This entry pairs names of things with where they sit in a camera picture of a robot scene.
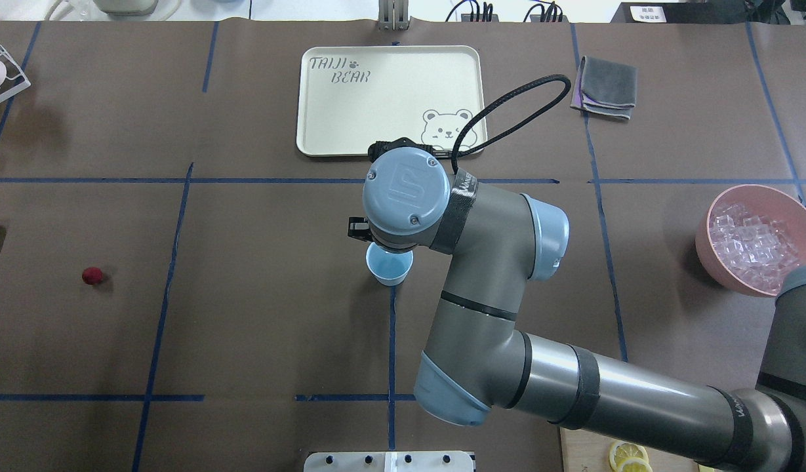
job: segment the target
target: gray towel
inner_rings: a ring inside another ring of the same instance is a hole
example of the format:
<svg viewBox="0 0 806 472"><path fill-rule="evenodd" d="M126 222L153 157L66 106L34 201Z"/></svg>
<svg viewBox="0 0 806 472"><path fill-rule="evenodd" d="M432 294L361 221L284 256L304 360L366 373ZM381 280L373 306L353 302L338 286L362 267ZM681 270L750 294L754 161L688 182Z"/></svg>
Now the gray towel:
<svg viewBox="0 0 806 472"><path fill-rule="evenodd" d="M589 56L580 59L572 108L630 119L635 106L635 67Z"/></svg>

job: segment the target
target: small light blue cup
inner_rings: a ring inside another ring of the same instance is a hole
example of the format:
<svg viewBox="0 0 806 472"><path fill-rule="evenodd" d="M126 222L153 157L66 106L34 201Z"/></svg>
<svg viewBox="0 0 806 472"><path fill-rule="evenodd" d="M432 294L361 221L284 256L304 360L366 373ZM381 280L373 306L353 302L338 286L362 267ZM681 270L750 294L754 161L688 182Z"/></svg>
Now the small light blue cup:
<svg viewBox="0 0 806 472"><path fill-rule="evenodd" d="M396 286L403 283L405 276L409 274L409 269L414 263L414 254L411 251L402 254L390 253L376 243L371 243L367 247L365 262L379 283L384 286Z"/></svg>

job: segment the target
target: cartoon bear face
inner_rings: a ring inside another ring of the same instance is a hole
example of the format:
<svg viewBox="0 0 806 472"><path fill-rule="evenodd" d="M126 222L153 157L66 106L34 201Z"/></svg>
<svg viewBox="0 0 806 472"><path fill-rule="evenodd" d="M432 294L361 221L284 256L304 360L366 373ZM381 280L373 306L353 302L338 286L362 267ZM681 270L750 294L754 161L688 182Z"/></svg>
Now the cartoon bear face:
<svg viewBox="0 0 806 472"><path fill-rule="evenodd" d="M441 114L435 110L426 110L423 113L423 121L426 128L420 135L420 142L435 146L436 149L452 149L454 141L460 134L464 125L469 122L472 113L469 110L458 110L457 113ZM478 141L478 135L472 129L464 137L460 145L462 150L467 150Z"/></svg>

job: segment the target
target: red ball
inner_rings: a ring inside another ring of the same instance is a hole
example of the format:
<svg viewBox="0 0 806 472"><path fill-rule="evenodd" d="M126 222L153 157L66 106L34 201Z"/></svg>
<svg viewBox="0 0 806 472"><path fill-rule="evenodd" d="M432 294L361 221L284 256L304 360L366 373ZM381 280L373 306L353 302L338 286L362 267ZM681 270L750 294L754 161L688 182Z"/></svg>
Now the red ball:
<svg viewBox="0 0 806 472"><path fill-rule="evenodd" d="M102 281L102 271L99 267L89 267L82 271L82 281L90 286L96 286Z"/></svg>

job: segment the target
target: lemon slice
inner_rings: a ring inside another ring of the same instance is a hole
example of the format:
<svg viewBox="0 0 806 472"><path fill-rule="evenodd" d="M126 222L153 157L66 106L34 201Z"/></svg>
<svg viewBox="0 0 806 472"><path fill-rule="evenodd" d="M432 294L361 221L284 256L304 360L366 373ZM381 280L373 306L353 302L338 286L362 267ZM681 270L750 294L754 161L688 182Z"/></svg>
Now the lemon slice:
<svg viewBox="0 0 806 472"><path fill-rule="evenodd" d="M648 461L639 457L631 457L622 461L616 472L654 472L654 469L651 469Z"/></svg>
<svg viewBox="0 0 806 472"><path fill-rule="evenodd" d="M627 441L616 441L610 446L610 468L613 472L618 471L618 466L632 457L648 462L648 451L638 444Z"/></svg>

